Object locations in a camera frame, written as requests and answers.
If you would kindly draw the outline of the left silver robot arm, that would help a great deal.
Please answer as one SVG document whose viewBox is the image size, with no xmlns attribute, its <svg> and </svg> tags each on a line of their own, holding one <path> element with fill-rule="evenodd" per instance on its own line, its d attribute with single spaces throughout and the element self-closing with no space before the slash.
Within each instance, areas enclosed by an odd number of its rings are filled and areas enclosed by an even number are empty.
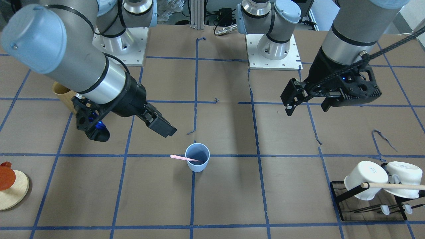
<svg viewBox="0 0 425 239">
<path fill-rule="evenodd" d="M 324 112 L 330 107 L 370 103 L 382 94 L 369 61 L 370 51 L 407 0 L 337 0 L 339 7 L 308 77 L 289 80 L 281 94 L 287 115 L 314 97 L 323 97 Z M 272 47 L 287 47 L 301 17 L 291 0 L 243 0 L 237 6 L 241 34 L 260 34 L 261 54 L 272 59 Z"/>
</svg>

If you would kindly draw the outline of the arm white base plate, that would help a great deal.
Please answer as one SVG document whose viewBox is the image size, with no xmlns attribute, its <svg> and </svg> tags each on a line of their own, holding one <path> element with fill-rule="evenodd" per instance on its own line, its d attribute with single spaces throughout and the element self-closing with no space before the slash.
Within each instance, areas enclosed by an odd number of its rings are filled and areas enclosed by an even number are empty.
<svg viewBox="0 0 425 239">
<path fill-rule="evenodd" d="M 246 50 L 251 70 L 302 70 L 295 36 L 286 43 L 275 43 L 266 35 L 247 34 Z"/>
<path fill-rule="evenodd" d="M 127 66 L 143 66 L 149 28 L 127 28 L 115 38 L 95 35 L 92 44 L 99 50 L 120 59 Z"/>
</svg>

